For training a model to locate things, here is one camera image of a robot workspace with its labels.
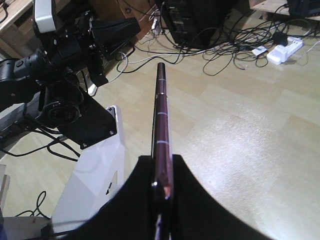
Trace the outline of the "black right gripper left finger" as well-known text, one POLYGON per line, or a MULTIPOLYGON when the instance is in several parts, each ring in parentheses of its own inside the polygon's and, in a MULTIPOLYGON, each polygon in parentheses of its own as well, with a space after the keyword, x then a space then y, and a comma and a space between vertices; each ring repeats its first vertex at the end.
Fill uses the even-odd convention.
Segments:
POLYGON ((150 187, 152 159, 138 158, 129 178, 97 214, 64 240, 151 240, 150 187))

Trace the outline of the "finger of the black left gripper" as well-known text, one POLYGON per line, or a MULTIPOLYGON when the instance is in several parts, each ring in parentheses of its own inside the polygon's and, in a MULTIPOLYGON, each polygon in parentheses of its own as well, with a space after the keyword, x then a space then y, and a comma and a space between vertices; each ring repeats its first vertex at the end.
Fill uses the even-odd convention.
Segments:
POLYGON ((97 42, 121 42, 132 39, 141 31, 136 18, 93 20, 91 32, 97 42))
POLYGON ((101 58, 112 60, 129 41, 128 37, 101 37, 98 39, 98 54, 101 58))

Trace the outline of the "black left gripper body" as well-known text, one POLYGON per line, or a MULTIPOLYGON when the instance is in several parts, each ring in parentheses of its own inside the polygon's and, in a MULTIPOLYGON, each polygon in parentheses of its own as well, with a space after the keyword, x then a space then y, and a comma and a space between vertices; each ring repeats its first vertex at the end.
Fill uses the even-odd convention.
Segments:
POLYGON ((76 72, 86 68, 92 83, 100 87, 109 81, 103 66, 103 54, 94 42, 93 20, 92 12, 86 11, 73 24, 43 33, 42 46, 53 69, 76 72))

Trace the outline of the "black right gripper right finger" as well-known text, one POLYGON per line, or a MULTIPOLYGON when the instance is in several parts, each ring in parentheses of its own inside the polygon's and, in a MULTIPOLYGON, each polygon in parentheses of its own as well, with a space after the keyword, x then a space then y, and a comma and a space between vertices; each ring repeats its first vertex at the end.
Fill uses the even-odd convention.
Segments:
POLYGON ((173 240, 269 240, 220 205, 198 182, 181 155, 173 155, 173 240))

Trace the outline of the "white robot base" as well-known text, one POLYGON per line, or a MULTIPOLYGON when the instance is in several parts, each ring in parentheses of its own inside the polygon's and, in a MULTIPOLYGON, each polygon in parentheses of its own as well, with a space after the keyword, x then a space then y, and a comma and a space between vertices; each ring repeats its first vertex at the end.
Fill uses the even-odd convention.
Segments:
POLYGON ((6 165, 10 186, 4 221, 7 235, 17 239, 36 236, 45 224, 55 233, 83 225, 110 200, 124 183, 125 135, 121 110, 112 106, 117 133, 85 148, 73 162, 36 151, 48 143, 33 133, 19 141, 1 163, 6 165))

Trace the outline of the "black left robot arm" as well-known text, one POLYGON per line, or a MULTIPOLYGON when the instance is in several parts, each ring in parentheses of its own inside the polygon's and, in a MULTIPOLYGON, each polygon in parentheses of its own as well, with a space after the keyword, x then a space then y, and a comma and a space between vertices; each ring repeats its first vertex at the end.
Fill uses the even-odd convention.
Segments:
POLYGON ((27 104, 38 97, 37 115, 25 113, 17 123, 0 132, 6 147, 36 128, 58 129, 82 149, 117 133, 115 117, 80 87, 77 73, 87 69, 97 86, 108 83, 103 66, 137 33, 138 21, 98 20, 90 11, 71 24, 42 33, 33 25, 42 47, 24 58, 0 63, 0 109, 27 104))

